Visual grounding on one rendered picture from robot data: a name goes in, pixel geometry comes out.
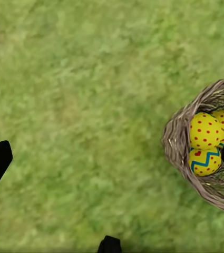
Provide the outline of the wicker basket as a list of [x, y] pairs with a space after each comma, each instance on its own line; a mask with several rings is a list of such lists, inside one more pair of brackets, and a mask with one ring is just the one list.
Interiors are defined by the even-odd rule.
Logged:
[[213, 173], [209, 176], [196, 176], [188, 163], [191, 149], [190, 128], [195, 113], [201, 111], [210, 114], [216, 109], [224, 109], [223, 97], [224, 79], [205, 87], [193, 101], [173, 114], [162, 129], [161, 143], [166, 159], [192, 185], [199, 196], [224, 211], [224, 190], [217, 189], [220, 186], [224, 187], [224, 179]]

